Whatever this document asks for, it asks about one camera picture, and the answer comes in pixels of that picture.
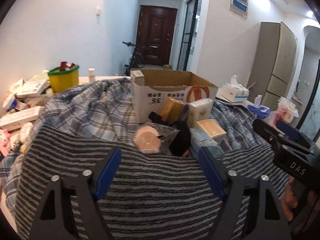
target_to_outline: pink toy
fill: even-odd
[[[7,129],[0,130],[0,152],[4,157],[7,157],[11,148],[10,137]]]

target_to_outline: white bottle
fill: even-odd
[[[89,82],[90,82],[90,83],[96,81],[96,76],[94,75],[94,71],[95,71],[94,68],[89,68],[89,69],[88,69],[88,76],[89,76]]]

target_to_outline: silver bolt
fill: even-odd
[[[92,171],[91,170],[84,170],[83,172],[82,172],[82,175],[83,176],[90,176],[92,174]]]
[[[267,175],[261,175],[261,179],[263,181],[268,181],[269,180],[269,177]]]
[[[54,175],[54,176],[51,177],[52,181],[57,181],[59,179],[60,179],[59,175]]]
[[[233,171],[233,170],[228,171],[228,174],[229,174],[230,176],[232,176],[232,177],[235,177],[235,176],[238,175],[238,173],[237,173],[236,171]]]

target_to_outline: small cardboard box on floor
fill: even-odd
[[[160,114],[167,97],[191,103],[202,98],[214,100],[218,91],[216,85],[192,72],[133,69],[130,76],[131,100],[139,123],[149,122],[152,111]]]

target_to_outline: recessed light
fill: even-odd
[[[312,18],[312,17],[313,17],[313,12],[312,12],[312,11],[308,11],[308,12],[307,12],[307,16],[310,17],[310,18]]]

